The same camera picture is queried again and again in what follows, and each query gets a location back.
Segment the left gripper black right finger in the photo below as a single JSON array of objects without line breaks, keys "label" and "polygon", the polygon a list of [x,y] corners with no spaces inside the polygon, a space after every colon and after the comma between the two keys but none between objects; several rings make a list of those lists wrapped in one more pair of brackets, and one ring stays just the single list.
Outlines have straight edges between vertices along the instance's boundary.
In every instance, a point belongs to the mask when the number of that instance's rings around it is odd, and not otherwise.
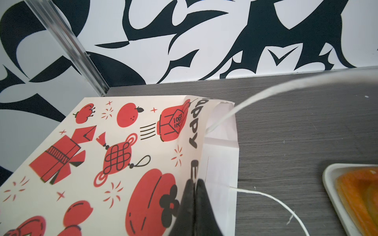
[{"label": "left gripper black right finger", "polygon": [[195,189],[195,236],[222,236],[217,224],[205,182],[197,180]]}]

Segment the red white paper bag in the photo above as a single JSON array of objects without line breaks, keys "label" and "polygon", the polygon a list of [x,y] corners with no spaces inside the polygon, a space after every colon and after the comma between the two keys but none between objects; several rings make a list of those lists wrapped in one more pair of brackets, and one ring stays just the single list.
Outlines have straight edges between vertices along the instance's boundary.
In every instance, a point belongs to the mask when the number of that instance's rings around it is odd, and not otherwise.
[{"label": "red white paper bag", "polygon": [[271,96],[376,83],[346,70],[267,88],[239,105],[193,95],[85,98],[1,186],[3,236],[169,236],[186,182],[205,182],[223,236],[235,234],[235,115]]}]

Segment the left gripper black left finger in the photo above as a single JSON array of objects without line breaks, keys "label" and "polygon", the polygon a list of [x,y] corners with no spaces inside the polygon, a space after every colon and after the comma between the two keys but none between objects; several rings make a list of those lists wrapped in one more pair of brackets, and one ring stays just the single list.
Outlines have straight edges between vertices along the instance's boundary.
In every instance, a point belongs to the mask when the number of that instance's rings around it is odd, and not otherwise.
[{"label": "left gripper black left finger", "polygon": [[195,227],[195,184],[186,182],[181,206],[169,236],[193,236]]}]

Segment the orange fake croissant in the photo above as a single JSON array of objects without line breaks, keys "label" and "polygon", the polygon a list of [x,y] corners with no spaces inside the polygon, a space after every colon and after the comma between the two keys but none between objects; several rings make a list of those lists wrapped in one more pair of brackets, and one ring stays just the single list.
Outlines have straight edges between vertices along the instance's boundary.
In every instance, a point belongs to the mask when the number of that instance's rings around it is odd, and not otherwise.
[{"label": "orange fake croissant", "polygon": [[364,236],[378,234],[378,168],[347,172],[336,180],[345,210]]}]

